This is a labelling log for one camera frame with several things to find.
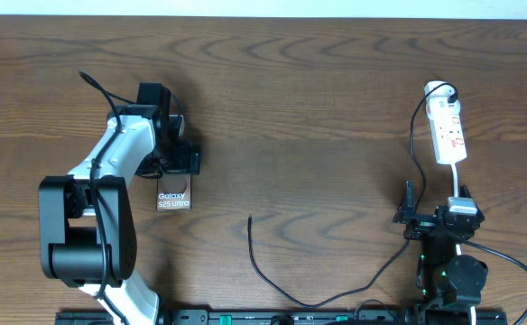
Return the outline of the bronze Galaxy smartphone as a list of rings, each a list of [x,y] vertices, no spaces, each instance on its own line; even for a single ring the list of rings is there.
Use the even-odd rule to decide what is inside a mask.
[[[157,181],[158,211],[190,210],[192,208],[191,176],[164,174]]]

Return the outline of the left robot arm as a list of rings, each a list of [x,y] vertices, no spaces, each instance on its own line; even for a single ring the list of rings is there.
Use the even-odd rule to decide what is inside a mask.
[[[114,324],[163,324],[161,297],[135,268],[128,187],[135,177],[199,174],[201,149],[184,139],[162,84],[140,84],[134,101],[94,87],[111,106],[105,132],[81,163],[39,185],[41,268],[90,295]]]

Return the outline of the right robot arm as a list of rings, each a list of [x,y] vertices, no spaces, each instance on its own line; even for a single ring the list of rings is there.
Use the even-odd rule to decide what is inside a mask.
[[[404,224],[405,239],[421,242],[416,284],[423,295],[423,301],[405,313],[406,320],[417,324],[476,322],[473,309],[481,302],[488,268],[473,256],[462,254],[458,245],[471,238],[484,220],[465,186],[432,214],[420,214],[412,184],[405,182],[393,221]]]

